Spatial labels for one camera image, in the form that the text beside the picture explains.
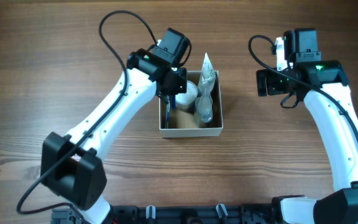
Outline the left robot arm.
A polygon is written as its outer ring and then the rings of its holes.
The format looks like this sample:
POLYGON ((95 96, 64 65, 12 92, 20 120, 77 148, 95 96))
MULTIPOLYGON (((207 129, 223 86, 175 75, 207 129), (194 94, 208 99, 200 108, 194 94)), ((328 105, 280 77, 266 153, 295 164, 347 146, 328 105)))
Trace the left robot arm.
POLYGON ((52 209, 52 223, 116 223, 104 199, 103 167, 111 146, 132 117, 155 96, 186 92, 190 40, 169 28, 151 49, 132 52, 119 82, 66 135, 50 133, 42 145, 42 184, 66 199, 52 209))

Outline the white bamboo print tube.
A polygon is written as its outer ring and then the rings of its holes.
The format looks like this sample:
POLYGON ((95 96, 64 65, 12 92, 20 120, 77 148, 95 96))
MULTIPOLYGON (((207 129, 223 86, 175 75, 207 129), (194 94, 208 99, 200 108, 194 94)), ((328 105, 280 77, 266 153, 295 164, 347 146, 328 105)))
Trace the white bamboo print tube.
POLYGON ((214 88, 216 73, 207 53, 201 68, 200 79, 198 82, 198 94, 203 95, 205 92, 210 94, 214 88))

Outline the clear bottle with cap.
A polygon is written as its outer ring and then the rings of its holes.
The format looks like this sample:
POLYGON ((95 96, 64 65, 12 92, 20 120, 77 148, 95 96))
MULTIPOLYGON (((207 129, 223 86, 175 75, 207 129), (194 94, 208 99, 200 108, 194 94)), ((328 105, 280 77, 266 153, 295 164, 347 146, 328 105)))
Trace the clear bottle with cap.
POLYGON ((195 100, 194 120, 199 128, 206 128, 213 120, 213 101, 207 89, 195 100))

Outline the blue white toothbrush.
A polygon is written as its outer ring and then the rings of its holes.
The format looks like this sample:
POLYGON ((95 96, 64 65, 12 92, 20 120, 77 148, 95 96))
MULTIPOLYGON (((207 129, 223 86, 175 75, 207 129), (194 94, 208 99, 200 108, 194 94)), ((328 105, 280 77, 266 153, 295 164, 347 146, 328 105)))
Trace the blue white toothbrush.
POLYGON ((169 117, 170 117, 170 101, 166 102, 166 113, 165 113, 165 129, 169 128, 169 117))

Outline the blue disposable razor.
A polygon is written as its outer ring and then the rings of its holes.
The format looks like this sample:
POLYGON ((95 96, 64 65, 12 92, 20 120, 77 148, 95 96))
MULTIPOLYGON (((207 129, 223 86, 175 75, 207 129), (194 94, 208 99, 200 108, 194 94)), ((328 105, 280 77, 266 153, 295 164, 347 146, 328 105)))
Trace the blue disposable razor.
POLYGON ((171 107, 173 110, 176 109, 176 95, 171 96, 171 107))

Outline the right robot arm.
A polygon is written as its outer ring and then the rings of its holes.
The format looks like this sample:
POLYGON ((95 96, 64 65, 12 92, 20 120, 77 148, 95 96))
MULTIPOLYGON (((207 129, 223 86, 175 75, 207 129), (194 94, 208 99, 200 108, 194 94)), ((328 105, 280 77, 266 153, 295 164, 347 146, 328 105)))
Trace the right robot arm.
POLYGON ((263 64, 257 71, 257 92, 305 104, 323 141, 334 188, 321 199, 275 197, 275 221, 358 223, 358 118, 345 69, 337 60, 323 60, 313 28, 288 30, 270 45, 276 66, 263 64))

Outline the cotton swab tub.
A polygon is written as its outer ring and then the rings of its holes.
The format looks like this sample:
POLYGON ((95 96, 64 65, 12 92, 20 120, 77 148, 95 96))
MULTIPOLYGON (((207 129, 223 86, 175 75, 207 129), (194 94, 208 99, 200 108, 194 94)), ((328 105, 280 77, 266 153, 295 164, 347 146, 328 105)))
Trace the cotton swab tub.
POLYGON ((187 81, 186 92, 179 93, 175 96, 175 107, 177 110, 189 111, 194 106, 195 100, 198 96, 197 86, 191 82, 187 81))

